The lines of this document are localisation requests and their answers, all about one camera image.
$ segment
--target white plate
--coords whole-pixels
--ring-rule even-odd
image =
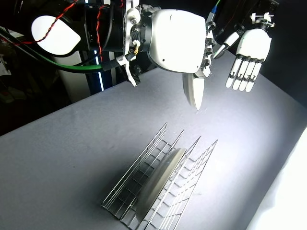
[[[144,185],[136,207],[136,218],[139,222],[147,215],[185,152],[186,149],[176,149],[166,155]]]
[[[205,87],[204,78],[194,78],[193,73],[183,73],[182,75],[183,91],[191,106],[199,110]]]

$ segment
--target table surface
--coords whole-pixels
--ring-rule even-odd
[[[0,229],[126,229],[100,207],[167,122],[178,147],[217,146],[178,229],[243,230],[307,125],[307,111],[259,76],[251,93],[225,88],[234,61],[214,62],[202,108],[181,74],[154,69],[0,137]]]

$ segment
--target light strip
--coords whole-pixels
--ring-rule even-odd
[[[99,65],[98,57],[95,57],[95,59],[96,59],[96,64]],[[99,76],[101,91],[103,91],[104,90],[104,85],[102,83],[101,72],[98,73],[98,76]]]

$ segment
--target robotic hand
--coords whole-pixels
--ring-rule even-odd
[[[271,38],[267,34],[267,29],[274,27],[271,17],[268,12],[262,16],[257,16],[255,13],[251,15],[255,29],[243,32],[234,32],[231,34],[215,53],[214,58],[217,58],[222,51],[228,49],[236,40],[242,36],[237,51],[236,59],[230,71],[226,82],[226,87],[240,91],[250,92],[254,86],[255,80],[259,74],[262,63],[265,61],[271,45]]]

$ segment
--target metal frame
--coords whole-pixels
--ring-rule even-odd
[[[131,230],[174,230],[177,227],[217,143],[216,140],[196,160],[191,158],[191,153],[200,137],[192,144],[174,169],[145,219],[139,222],[136,219],[139,192],[163,157],[175,149],[176,143],[184,132],[179,134],[173,144],[169,144],[163,140],[166,126],[167,124],[164,124],[158,131],[102,203],[105,209]]]

